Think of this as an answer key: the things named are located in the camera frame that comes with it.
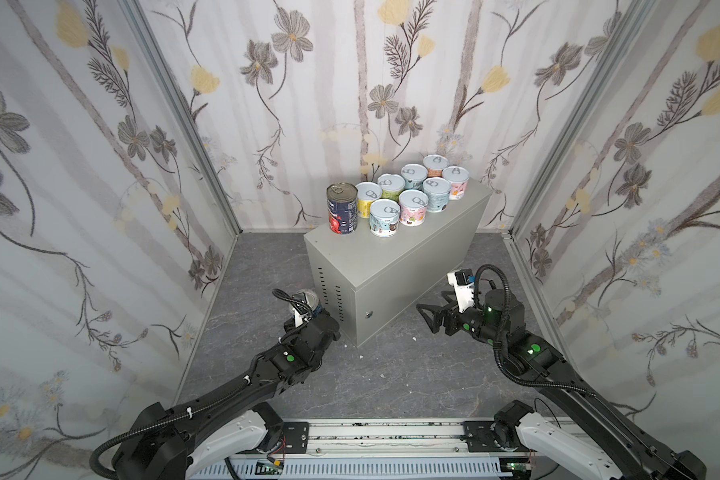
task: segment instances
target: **marble floor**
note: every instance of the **marble floor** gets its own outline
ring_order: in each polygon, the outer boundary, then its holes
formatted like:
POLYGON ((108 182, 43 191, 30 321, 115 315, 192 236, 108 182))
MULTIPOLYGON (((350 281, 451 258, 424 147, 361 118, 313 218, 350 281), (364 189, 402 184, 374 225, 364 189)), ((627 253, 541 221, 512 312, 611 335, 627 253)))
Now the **marble floor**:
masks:
MULTIPOLYGON (((538 324, 499 234, 476 234, 464 266, 502 268, 526 303, 528 329, 538 324)), ((270 291, 314 288, 301 234, 243 234, 232 254, 210 319, 187 373, 182 402, 235 377, 277 341, 288 315, 270 291)), ((440 304, 442 284, 421 302, 440 304)), ((356 348, 340 340, 304 385, 270 401, 283 418, 492 416, 514 398, 538 394, 510 383, 490 348, 466 335, 432 335, 415 308, 356 348)))

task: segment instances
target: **blue tin can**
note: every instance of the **blue tin can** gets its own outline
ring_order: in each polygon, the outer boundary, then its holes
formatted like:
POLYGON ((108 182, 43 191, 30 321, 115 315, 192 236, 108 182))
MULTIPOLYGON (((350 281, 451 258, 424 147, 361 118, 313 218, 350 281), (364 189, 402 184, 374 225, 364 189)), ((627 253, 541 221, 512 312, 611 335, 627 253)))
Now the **blue tin can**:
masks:
POLYGON ((442 212, 448 205, 451 194, 451 182, 441 177, 432 177, 424 180, 422 190, 429 197, 427 212, 442 212))
POLYGON ((342 182, 326 190, 328 196, 328 222, 336 234, 351 234, 358 225, 358 189, 342 182))

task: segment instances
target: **wire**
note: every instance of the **wire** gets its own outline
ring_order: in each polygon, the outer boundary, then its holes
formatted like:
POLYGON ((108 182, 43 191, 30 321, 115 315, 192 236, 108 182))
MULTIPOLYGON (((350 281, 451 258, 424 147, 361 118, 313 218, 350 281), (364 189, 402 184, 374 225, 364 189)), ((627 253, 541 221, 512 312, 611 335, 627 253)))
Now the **wire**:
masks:
POLYGON ((235 472, 234 467, 232 466, 232 462, 230 461, 230 457, 224 458, 224 463, 226 464, 226 470, 230 473, 232 478, 234 480, 241 480, 240 476, 237 475, 237 472, 235 472))
POLYGON ((541 480, 541 479, 544 478, 544 477, 548 477, 548 476, 552 475, 552 473, 553 473, 555 470, 557 470, 557 467, 559 467, 559 465, 554 466, 554 468, 552 468, 551 470, 549 470, 549 471, 548 471, 547 473, 545 473, 544 475, 541 475, 540 477, 536 477, 536 480, 541 480))
MULTIPOLYGON (((248 367, 248 370, 246 370, 246 375, 250 377, 250 375, 253 374, 253 371, 256 369, 256 364, 259 363, 259 360, 264 358, 264 352, 260 352, 256 354, 253 359, 251 360, 251 364, 248 367)), ((110 480, 117 480, 117 474, 115 473, 115 470, 109 470, 107 467, 101 464, 101 455, 109 450, 110 448, 119 445, 123 443, 125 440, 129 438, 133 438, 139 435, 144 435, 146 433, 154 432, 155 430, 159 430, 163 427, 166 427, 168 425, 173 424, 174 422, 178 422, 179 420, 183 420, 184 418, 191 418, 201 412, 204 412, 205 410, 211 409, 215 406, 220 405, 221 403, 226 402, 230 398, 233 398, 238 393, 240 393, 243 389, 245 389, 250 384, 249 381, 243 380, 239 384, 237 384, 232 390, 230 390, 227 394, 220 396, 214 400, 211 400, 207 404, 203 406, 199 406, 197 408, 194 408, 192 410, 192 413, 190 412, 182 412, 182 413, 174 413, 172 416, 168 416, 168 418, 164 420, 159 420, 157 422, 151 423, 144 427, 135 428, 133 430, 130 430, 128 432, 125 432, 121 435, 118 435, 116 437, 112 437, 106 442, 102 443, 98 447, 96 447, 95 450, 92 451, 90 454, 90 457, 88 458, 88 466, 90 466, 90 469, 93 470, 93 472, 96 475, 99 475, 104 478, 109 478, 110 480)))
POLYGON ((552 411, 552 408, 550 408, 550 406, 544 401, 543 398, 539 398, 539 397, 534 398, 534 410, 536 410, 537 412, 539 411, 539 409, 536 408, 536 401, 537 401, 537 400, 538 400, 539 402, 542 402, 542 403, 544 404, 544 406, 547 407, 547 410, 550 411, 550 413, 552 414, 552 417, 553 417, 554 420, 555 420, 555 423, 557 423, 557 427, 558 427, 558 428, 562 428, 562 427, 560 426, 560 420, 557 419, 557 415, 554 414, 554 412, 552 411))

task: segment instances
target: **held can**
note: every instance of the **held can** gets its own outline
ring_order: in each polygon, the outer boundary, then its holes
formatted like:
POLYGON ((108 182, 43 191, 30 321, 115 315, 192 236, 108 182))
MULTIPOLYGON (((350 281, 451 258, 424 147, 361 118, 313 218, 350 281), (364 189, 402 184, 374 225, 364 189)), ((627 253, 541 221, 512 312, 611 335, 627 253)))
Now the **held can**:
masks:
POLYGON ((398 229, 400 205, 388 198, 376 200, 371 204, 371 232, 376 236, 392 236, 398 229))
POLYGON ((400 170, 400 175, 405 180, 406 190, 421 190, 422 183, 427 178, 427 168, 419 164, 408 164, 400 170))
POLYGON ((458 200, 464 196, 469 182, 469 172, 463 167, 448 167, 443 170, 443 178, 451 182, 451 200, 458 200))
POLYGON ((442 177, 443 168, 449 164, 448 159, 442 155, 427 155, 422 161, 427 168, 427 177, 442 177))
POLYGON ((371 204, 382 197, 382 188, 373 182, 360 182, 358 188, 358 215, 363 218, 371 216, 371 204))
POLYGON ((337 234, 351 234, 358 224, 358 189, 355 185, 332 184, 328 195, 328 221, 337 234))
POLYGON ((448 197, 451 193, 451 182, 445 178, 434 177, 424 180, 422 186, 424 193, 429 197, 427 212, 442 212, 448 205, 448 197))
POLYGON ((416 226, 424 222, 429 197, 420 190, 405 190, 400 194, 400 225, 416 226))
POLYGON ((382 198, 398 201, 400 192, 405 188, 405 180, 400 175, 384 174, 378 178, 378 186, 382 188, 382 198))

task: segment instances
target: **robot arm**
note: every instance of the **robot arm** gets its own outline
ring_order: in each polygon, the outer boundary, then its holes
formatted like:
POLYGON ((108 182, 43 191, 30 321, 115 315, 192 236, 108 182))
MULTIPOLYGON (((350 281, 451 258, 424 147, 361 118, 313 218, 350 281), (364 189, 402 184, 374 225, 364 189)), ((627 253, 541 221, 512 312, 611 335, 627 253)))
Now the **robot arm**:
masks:
MULTIPOLYGON (((533 387, 552 400, 602 451, 585 448, 581 442, 574 442, 576 438, 566 438, 564 432, 543 422, 532 408, 519 401, 509 404, 495 417, 497 446, 525 445, 550 456, 582 478, 706 477, 706 466, 697 456, 688 451, 674 453, 644 432, 586 383, 552 345, 526 330, 524 307, 509 292, 504 274, 497 267, 482 266, 475 275, 473 289, 478 288, 482 270, 496 271, 504 291, 492 288, 485 295, 484 304, 480 304, 477 291, 473 306, 466 310, 452 298, 458 291, 442 292, 448 302, 445 306, 417 305, 430 330, 437 333, 442 326, 449 336, 466 332, 473 339, 492 345, 499 370, 511 381, 533 387)), ((472 273, 466 269, 454 276, 469 278, 472 273)))

